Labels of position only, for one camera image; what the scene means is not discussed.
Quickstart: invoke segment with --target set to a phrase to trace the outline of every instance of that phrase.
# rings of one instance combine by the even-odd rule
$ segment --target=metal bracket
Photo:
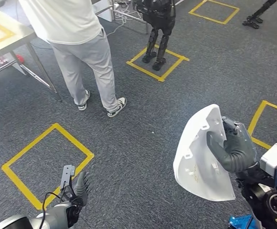
[[[72,187],[71,178],[75,175],[75,167],[72,165],[64,166],[62,172],[60,189],[62,190],[67,186]]]

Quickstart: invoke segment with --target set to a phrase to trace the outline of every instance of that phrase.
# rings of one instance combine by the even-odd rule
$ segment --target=floor marking
[[[247,128],[247,132],[251,136],[251,139],[252,139],[253,142],[254,142],[256,144],[258,144],[260,146],[264,147],[266,149],[270,149],[271,148],[270,145],[268,145],[265,142],[263,142],[261,140],[259,140],[259,139],[256,139],[256,138],[252,136],[252,134],[253,133],[253,130],[256,126],[256,124],[259,121],[260,117],[262,115],[263,110],[267,105],[277,109],[277,105],[275,105],[275,104],[272,104],[272,103],[269,103],[268,101],[263,100],[261,102],[261,104],[259,106],[259,108],[257,108],[257,110],[255,112],[255,114],[252,118],[251,122],[250,123],[249,127]]]
[[[155,48],[159,48],[159,46],[157,44],[156,44],[154,46]],[[172,52],[172,51],[170,51],[170,50],[166,50],[166,53],[169,53],[169,54],[171,54],[171,55],[173,55],[173,56],[176,56],[177,58],[179,58],[176,62],[175,62],[173,65],[172,65],[171,67],[170,67],[166,72],[165,72],[164,74],[163,74],[162,76],[157,76],[154,73],[152,73],[152,72],[150,72],[148,70],[146,70],[146,69],[144,69],[142,67],[140,67],[140,66],[138,66],[133,62],[135,62],[135,60],[139,59],[139,57],[144,55],[145,53],[146,53],[147,51],[147,47],[140,51],[139,54],[135,55],[135,57],[132,58],[130,61],[127,61],[126,62],[126,64],[129,64],[133,68],[135,68],[135,69],[138,69],[141,72],[143,72],[145,74],[147,74],[147,75],[149,75],[149,76],[151,76],[154,79],[157,79],[160,82],[163,82],[169,74],[170,74],[172,71],[173,71],[175,68],[176,68],[178,65],[179,65],[182,61],[189,61],[188,58],[186,58],[185,56],[182,56],[182,55],[179,55],[179,54],[177,54],[177,53],[175,53],[175,52]]]
[[[30,190],[29,190],[24,183],[23,183],[20,178],[18,178],[14,171],[12,171],[10,166],[15,161],[18,160],[24,154],[27,153],[28,150],[33,148],[36,143],[41,141],[48,133],[53,131],[53,130],[58,130],[61,134],[64,135],[67,140],[70,141],[71,143],[74,144],[77,148],[79,148],[80,151],[83,152],[86,155],[86,158],[81,162],[79,166],[76,168],[75,176],[73,178],[75,178],[76,175],[78,175],[80,171],[82,171],[85,166],[86,166],[89,162],[90,162],[93,157],[94,154],[85,147],[84,145],[81,144],[69,132],[66,131],[61,125],[58,123],[55,123],[52,126],[49,127],[48,129],[44,131],[43,133],[40,134],[35,140],[32,141],[31,143],[28,144],[21,152],[17,153],[17,155],[14,156],[13,158],[10,159],[9,161],[3,164],[2,166],[2,170],[4,171],[8,177],[9,177],[12,182],[14,183],[19,190],[21,190],[25,197],[27,197],[32,205],[33,205],[37,210],[42,209],[42,203],[39,199],[37,199],[34,194],[33,194]],[[60,187],[56,188],[54,193],[58,195],[60,193]],[[54,195],[48,196],[45,203],[45,207],[47,207],[49,203],[53,201],[55,198]]]
[[[227,19],[224,20],[224,21],[218,21],[218,20],[215,20],[215,19],[213,19],[213,18],[209,18],[209,17],[206,17],[206,16],[202,16],[202,15],[200,15],[200,14],[197,14],[197,13],[195,13],[195,11],[202,6],[203,4],[206,3],[207,1],[210,1],[210,2],[213,2],[213,3],[216,3],[216,4],[219,4],[219,5],[222,5],[222,6],[227,6],[227,7],[230,7],[230,8],[233,8],[235,9],[235,11],[233,13],[232,13],[230,16],[229,16]],[[231,20],[232,17],[235,16],[235,14],[237,14],[238,12],[239,11],[239,8],[238,7],[235,7],[235,6],[231,6],[231,5],[227,5],[227,4],[224,4],[224,3],[221,3],[221,2],[217,2],[217,1],[214,1],[214,0],[204,0],[201,3],[199,3],[198,5],[195,6],[194,9],[189,11],[188,13],[189,14],[192,14],[192,15],[194,15],[194,16],[197,16],[197,17],[201,17],[201,18],[204,18],[204,19],[207,19],[207,20],[210,20],[210,21],[213,21],[213,22],[216,22],[216,23],[219,23],[219,24],[223,24],[223,25],[225,25],[227,24],[229,20]]]

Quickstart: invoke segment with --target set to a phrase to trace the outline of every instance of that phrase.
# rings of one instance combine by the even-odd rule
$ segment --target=white plastic cover
[[[173,161],[176,180],[187,191],[204,199],[235,199],[229,173],[207,145],[207,131],[217,133],[216,141],[221,146],[226,140],[218,105],[204,107],[186,124]]]

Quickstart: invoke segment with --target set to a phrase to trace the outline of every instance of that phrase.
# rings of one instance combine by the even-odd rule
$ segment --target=white table top
[[[36,38],[36,35],[33,30],[0,11],[0,56],[34,38]]]

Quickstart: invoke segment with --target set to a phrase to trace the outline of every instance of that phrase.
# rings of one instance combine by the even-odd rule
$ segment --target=white sneaker
[[[117,111],[114,111],[114,112],[108,112],[107,115],[110,118],[115,117],[118,113],[120,113],[120,111],[123,110],[126,104],[127,104],[127,99],[126,98],[125,98],[125,97],[119,98],[119,99],[117,99],[118,109]]]
[[[86,102],[85,104],[83,104],[83,105],[78,105],[78,109],[80,111],[84,111],[85,109],[86,109],[86,103],[88,102],[88,100],[90,97],[90,91],[89,91],[88,89],[86,89],[86,95],[88,96]]]

